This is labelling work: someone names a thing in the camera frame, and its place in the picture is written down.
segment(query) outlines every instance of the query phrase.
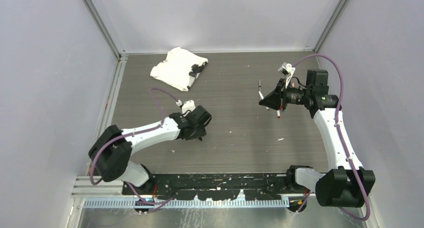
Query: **white backdrop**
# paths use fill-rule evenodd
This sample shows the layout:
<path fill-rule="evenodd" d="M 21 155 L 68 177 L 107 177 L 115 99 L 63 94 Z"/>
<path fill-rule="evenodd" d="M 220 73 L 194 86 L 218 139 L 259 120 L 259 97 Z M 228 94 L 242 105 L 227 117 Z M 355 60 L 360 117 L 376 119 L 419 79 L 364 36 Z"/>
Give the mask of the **white backdrop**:
<path fill-rule="evenodd" d="M 320 53 L 343 73 L 343 116 L 356 154 L 374 170 L 382 228 L 423 227 L 424 0 L 350 0 Z M 339 92 L 339 78 L 320 59 Z"/>
<path fill-rule="evenodd" d="M 339 0 L 93 0 L 129 53 L 312 50 Z"/>
<path fill-rule="evenodd" d="M 63 228 L 117 60 L 82 0 L 0 11 L 0 227 Z"/>

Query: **wood grain surface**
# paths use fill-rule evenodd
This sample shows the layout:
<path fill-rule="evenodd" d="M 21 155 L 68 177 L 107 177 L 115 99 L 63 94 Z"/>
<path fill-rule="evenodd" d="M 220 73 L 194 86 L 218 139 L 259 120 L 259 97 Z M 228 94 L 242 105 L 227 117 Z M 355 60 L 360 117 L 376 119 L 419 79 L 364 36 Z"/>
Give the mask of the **wood grain surface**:
<path fill-rule="evenodd" d="M 166 54 L 131 55 L 114 111 L 112 124 L 133 128 L 160 120 L 148 89 L 159 87 L 182 101 L 194 100 L 212 114 L 203 141 L 167 141 L 134 154 L 131 160 L 153 173 L 285 172 L 290 165 L 309 165 L 328 171 L 327 155 L 317 126 L 303 106 L 289 105 L 278 119 L 273 110 L 258 105 L 258 80 L 267 95 L 281 78 L 284 62 L 295 63 L 309 52 L 200 53 L 209 64 L 189 92 L 181 92 L 150 77 Z M 296 67 L 306 80 L 308 69 L 318 69 L 311 58 Z M 156 97 L 166 115 L 179 108 L 165 94 Z"/>

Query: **folded cloth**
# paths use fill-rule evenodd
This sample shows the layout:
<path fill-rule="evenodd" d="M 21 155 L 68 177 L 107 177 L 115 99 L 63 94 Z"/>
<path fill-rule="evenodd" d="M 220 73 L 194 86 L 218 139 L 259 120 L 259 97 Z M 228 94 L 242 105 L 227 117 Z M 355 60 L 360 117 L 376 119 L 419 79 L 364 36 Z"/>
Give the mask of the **folded cloth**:
<path fill-rule="evenodd" d="M 150 76 L 187 92 L 207 65 L 207 61 L 206 58 L 176 47 L 168 52 L 165 61 L 151 69 Z"/>

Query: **gray wooden tabletop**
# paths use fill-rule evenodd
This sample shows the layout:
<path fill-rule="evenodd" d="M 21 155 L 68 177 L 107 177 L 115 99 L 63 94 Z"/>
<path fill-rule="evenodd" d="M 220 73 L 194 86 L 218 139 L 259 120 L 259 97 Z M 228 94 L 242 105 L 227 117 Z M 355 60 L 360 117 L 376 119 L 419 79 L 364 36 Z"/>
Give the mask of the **gray wooden tabletop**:
<path fill-rule="evenodd" d="M 145 148 L 131 160 L 153 173 L 285 172 L 290 165 L 328 171 L 327 155 L 317 126 L 303 106 L 289 105 L 278 119 L 258 105 L 258 80 L 264 95 L 275 89 L 283 62 L 295 63 L 309 52 L 200 53 L 209 64 L 189 92 L 181 92 L 149 76 L 166 54 L 131 55 L 123 74 L 112 124 L 133 128 L 160 120 L 148 90 L 159 87 L 194 100 L 210 114 L 203 141 L 175 140 Z M 296 67 L 305 82 L 311 58 Z M 167 95 L 156 93 L 165 114 L 179 108 Z"/>

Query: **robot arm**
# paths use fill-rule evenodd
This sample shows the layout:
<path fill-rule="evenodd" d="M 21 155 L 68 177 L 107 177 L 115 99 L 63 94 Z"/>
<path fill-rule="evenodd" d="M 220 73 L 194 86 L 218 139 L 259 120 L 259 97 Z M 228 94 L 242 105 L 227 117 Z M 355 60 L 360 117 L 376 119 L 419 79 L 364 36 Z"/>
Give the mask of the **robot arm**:
<path fill-rule="evenodd" d="M 96 170 L 105 182 L 122 180 L 130 182 L 137 187 L 145 184 L 150 176 L 146 167 L 130 161 L 130 156 L 143 148 L 151 145 L 176 139 L 200 139 L 206 135 L 205 127 L 212 116 L 202 106 L 195 106 L 193 101 L 188 101 L 181 106 L 182 113 L 173 113 L 161 121 L 142 127 L 122 129 L 116 125 L 105 129 L 88 155 L 94 159 L 98 150 L 111 139 L 122 134 L 133 134 L 121 138 L 106 148 L 96 163 Z M 149 132 L 137 134 L 138 131 L 152 129 Z"/>
<path fill-rule="evenodd" d="M 280 79 L 275 90 L 261 100 L 259 105 L 274 110 L 280 107 L 285 110 L 288 104 L 304 105 L 321 133 L 329 169 L 329 172 L 322 174 L 312 167 L 291 166 L 287 170 L 287 178 L 291 185 L 303 186 L 315 192 L 316 199 L 321 206 L 361 207 L 365 201 L 335 126 L 335 110 L 339 98 L 336 95 L 328 95 L 328 72 L 308 70 L 306 88 L 288 86 L 294 72 L 291 65 L 283 64 L 281 72 L 286 78 Z M 376 178 L 373 171 L 363 169 L 362 163 L 357 158 L 346 133 L 341 111 L 339 111 L 338 117 L 350 159 L 352 159 L 354 169 L 357 170 L 368 195 Z"/>

